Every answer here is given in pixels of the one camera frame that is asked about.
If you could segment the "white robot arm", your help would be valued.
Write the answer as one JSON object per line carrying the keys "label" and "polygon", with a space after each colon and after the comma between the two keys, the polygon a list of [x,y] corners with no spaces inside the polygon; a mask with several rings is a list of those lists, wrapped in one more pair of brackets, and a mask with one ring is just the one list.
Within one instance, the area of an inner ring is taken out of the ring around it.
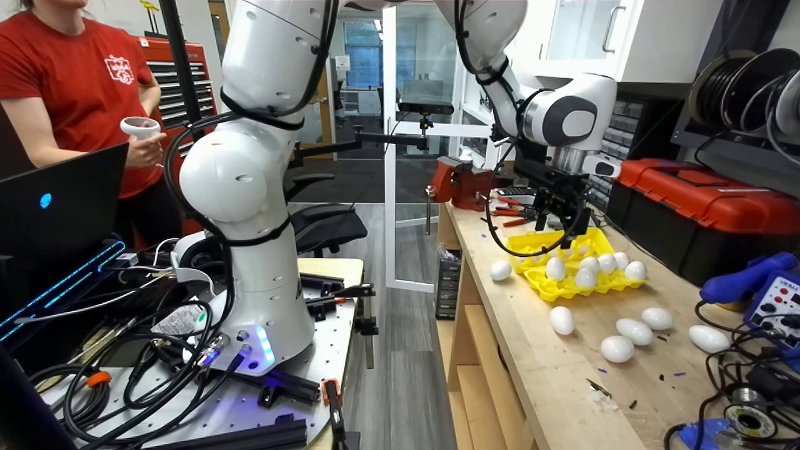
{"label": "white robot arm", "polygon": [[[285,169],[345,8],[387,0],[239,0],[224,58],[229,112],[195,141],[181,193],[220,236],[229,287],[214,322],[224,346],[214,369],[262,377],[311,347],[315,324],[300,298],[299,246],[285,204]],[[496,127],[557,152],[555,169],[585,169],[610,126],[617,83],[585,72],[560,88],[526,91],[505,47],[527,0],[435,0],[457,56],[491,99]]]}

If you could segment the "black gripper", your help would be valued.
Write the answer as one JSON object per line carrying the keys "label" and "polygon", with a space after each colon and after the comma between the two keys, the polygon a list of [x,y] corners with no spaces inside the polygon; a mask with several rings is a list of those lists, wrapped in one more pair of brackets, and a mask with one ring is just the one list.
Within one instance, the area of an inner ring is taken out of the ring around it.
{"label": "black gripper", "polygon": [[532,221],[536,229],[550,227],[550,216],[560,221],[565,229],[560,249],[570,249],[590,222],[590,208],[585,204],[585,176],[560,173],[546,162],[521,159],[515,176],[532,191]]}

